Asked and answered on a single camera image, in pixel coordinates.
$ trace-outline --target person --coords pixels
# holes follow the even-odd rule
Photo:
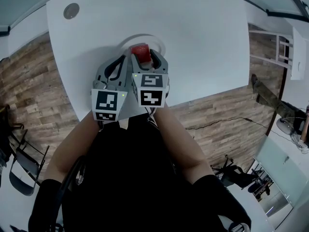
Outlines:
[[[258,92],[256,101],[262,105],[266,105],[275,109],[285,121],[293,126],[294,132],[291,138],[295,139],[298,148],[308,148],[309,136],[307,134],[309,126],[309,105],[306,113],[293,105],[281,101],[278,97],[267,88],[255,74],[251,76],[253,90]]]
[[[165,105],[155,122],[131,117],[101,132],[93,114],[71,131],[53,154],[29,219],[29,232],[49,231],[61,182],[86,155],[83,181],[62,200],[64,230],[206,229],[227,231],[219,216],[249,231],[244,208],[213,174],[197,142]]]

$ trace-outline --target forearm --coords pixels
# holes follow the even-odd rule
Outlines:
[[[303,131],[301,133],[300,139],[305,143],[307,141],[307,130],[309,125],[309,116],[307,116]]]
[[[187,176],[190,182],[204,175],[213,174],[200,146],[167,106],[158,108],[154,117],[170,154],[185,170],[185,175],[194,175],[193,178]]]
[[[58,146],[48,164],[44,179],[62,181],[75,161],[88,152],[98,131],[98,123],[90,111]]]

